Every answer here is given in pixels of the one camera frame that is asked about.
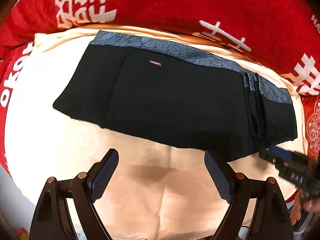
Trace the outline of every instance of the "finger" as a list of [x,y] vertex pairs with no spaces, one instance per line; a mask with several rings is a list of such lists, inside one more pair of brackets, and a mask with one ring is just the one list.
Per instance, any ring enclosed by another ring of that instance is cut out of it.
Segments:
[[308,212],[320,213],[320,198],[310,199],[305,202],[303,208]]
[[313,228],[313,226],[315,225],[315,223],[318,221],[319,218],[320,218],[320,214],[314,214],[312,216],[309,225],[307,226],[306,230],[304,230],[302,234],[302,238],[305,237],[306,234],[311,231],[311,229]]
[[301,198],[300,192],[297,194],[296,198],[294,199],[294,204],[292,208],[292,212],[290,215],[291,223],[294,225],[301,217]]

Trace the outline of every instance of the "black garment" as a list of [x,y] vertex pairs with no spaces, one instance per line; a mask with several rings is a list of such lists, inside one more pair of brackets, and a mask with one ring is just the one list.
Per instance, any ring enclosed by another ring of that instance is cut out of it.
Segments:
[[71,118],[178,148],[212,149],[227,162],[297,137],[292,103],[244,87],[228,69],[131,47],[89,45],[53,103]]

